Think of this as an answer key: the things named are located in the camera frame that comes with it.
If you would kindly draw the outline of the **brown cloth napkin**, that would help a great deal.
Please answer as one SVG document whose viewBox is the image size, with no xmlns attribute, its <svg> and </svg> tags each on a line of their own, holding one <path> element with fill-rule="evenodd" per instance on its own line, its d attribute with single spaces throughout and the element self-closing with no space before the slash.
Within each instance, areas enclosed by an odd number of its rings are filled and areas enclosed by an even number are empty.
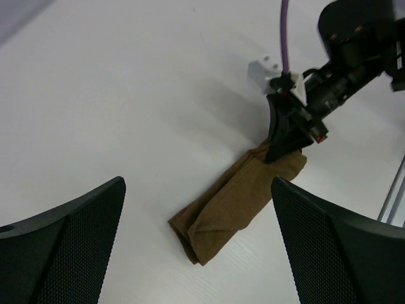
<svg viewBox="0 0 405 304">
<path fill-rule="evenodd" d="M 247 150 L 168 221 L 191 263 L 206 265 L 212 260 L 271 201 L 274 178 L 292 181 L 307 163 L 301 150 L 266 163 L 270 150 L 268 142 Z"/>
</svg>

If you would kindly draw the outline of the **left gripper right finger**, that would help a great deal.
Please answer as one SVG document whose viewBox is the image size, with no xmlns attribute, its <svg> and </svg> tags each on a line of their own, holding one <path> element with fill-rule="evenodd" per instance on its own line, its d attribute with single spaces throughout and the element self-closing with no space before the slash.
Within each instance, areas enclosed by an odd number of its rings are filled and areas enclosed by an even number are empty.
<svg viewBox="0 0 405 304">
<path fill-rule="evenodd" d="M 301 303 L 404 303 L 404 229 L 277 177 L 273 206 Z"/>
</svg>

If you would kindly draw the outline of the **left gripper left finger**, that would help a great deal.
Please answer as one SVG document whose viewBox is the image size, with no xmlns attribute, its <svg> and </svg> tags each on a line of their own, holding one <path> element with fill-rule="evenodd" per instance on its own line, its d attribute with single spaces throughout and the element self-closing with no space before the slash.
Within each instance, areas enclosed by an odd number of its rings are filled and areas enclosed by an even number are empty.
<svg viewBox="0 0 405 304">
<path fill-rule="evenodd" d="M 115 177 L 1 227 L 1 303 L 97 303 L 123 210 Z"/>
</svg>

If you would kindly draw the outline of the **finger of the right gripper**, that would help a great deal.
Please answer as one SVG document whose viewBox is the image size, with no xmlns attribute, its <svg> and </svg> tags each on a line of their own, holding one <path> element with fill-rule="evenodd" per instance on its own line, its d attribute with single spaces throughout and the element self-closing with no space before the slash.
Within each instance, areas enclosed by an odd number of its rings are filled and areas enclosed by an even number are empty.
<svg viewBox="0 0 405 304">
<path fill-rule="evenodd" d="M 272 163 L 288 153 L 302 151 L 309 146 L 309 138 L 294 121 L 296 109 L 288 97 L 267 96 L 270 108 L 268 142 L 270 146 L 265 156 L 266 163 Z"/>
</svg>

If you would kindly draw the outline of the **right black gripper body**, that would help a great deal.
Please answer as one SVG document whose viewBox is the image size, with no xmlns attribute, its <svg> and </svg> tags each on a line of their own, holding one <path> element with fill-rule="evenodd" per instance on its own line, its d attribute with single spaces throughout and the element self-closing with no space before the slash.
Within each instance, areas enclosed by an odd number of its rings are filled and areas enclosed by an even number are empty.
<svg viewBox="0 0 405 304">
<path fill-rule="evenodd" d="M 310 146 L 327 138 L 328 129 L 323 119 L 379 75 L 380 66 L 373 62 L 356 67 L 327 63 L 319 69 L 304 72 L 307 105 L 291 93 L 292 81 L 283 76 L 270 81 L 275 92 L 267 96 L 288 97 L 296 109 L 294 121 L 309 138 Z"/>
</svg>

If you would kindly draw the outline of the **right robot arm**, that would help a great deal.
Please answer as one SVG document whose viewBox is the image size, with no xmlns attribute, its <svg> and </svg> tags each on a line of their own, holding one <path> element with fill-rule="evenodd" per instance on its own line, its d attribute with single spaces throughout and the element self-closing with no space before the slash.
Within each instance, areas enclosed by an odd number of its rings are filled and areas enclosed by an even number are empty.
<svg viewBox="0 0 405 304">
<path fill-rule="evenodd" d="M 280 9 L 282 71 L 267 80 L 270 92 L 266 163 L 327 138 L 323 119 L 385 73 L 394 92 L 404 90 L 404 19 L 396 19 L 393 1 L 332 1 L 318 19 L 318 33 L 328 56 L 321 68 L 293 79 L 287 46 L 288 1 Z"/>
</svg>

